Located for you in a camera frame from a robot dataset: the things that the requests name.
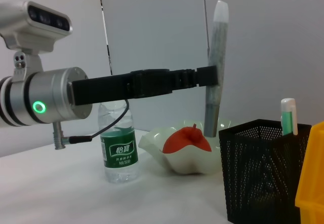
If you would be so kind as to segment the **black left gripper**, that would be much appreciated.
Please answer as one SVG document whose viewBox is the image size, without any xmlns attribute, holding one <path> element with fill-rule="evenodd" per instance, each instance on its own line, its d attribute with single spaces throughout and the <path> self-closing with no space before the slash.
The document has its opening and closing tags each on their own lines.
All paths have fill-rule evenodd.
<svg viewBox="0 0 324 224">
<path fill-rule="evenodd" d="M 147 98 L 172 93 L 173 76 L 168 69 L 138 70 L 73 81 L 68 83 L 67 90 L 74 105 Z"/>
</svg>

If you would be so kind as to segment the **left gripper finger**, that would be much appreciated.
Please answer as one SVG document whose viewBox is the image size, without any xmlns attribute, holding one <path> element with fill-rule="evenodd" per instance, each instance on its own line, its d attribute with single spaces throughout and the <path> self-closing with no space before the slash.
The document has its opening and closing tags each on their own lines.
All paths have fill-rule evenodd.
<svg viewBox="0 0 324 224">
<path fill-rule="evenodd" d="M 207 66 L 174 71 L 174 90 L 218 85 L 217 67 Z"/>
</svg>

